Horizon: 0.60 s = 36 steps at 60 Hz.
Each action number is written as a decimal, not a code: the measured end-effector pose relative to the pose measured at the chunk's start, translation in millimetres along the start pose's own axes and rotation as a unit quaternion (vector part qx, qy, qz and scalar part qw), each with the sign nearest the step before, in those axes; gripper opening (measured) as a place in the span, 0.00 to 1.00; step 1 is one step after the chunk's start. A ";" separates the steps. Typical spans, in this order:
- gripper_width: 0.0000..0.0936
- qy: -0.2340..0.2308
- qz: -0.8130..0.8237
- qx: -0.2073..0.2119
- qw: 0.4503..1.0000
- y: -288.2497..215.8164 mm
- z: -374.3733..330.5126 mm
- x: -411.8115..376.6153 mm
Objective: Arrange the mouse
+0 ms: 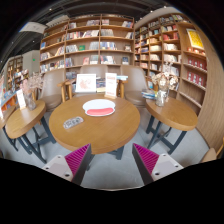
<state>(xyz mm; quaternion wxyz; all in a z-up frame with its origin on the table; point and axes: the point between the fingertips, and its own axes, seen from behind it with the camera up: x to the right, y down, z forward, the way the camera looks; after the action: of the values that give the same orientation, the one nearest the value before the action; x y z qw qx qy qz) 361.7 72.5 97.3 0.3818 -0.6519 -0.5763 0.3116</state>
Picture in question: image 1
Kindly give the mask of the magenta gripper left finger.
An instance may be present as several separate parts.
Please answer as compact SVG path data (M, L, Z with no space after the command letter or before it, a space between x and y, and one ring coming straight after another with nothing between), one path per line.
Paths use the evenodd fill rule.
M91 158L91 145L87 144L66 156L57 155L43 170L80 185Z

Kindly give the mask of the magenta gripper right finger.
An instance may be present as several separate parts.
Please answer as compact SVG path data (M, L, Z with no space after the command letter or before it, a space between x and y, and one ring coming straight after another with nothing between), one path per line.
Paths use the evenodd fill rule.
M157 154L136 143L132 146L132 154L145 185L183 168L170 155Z

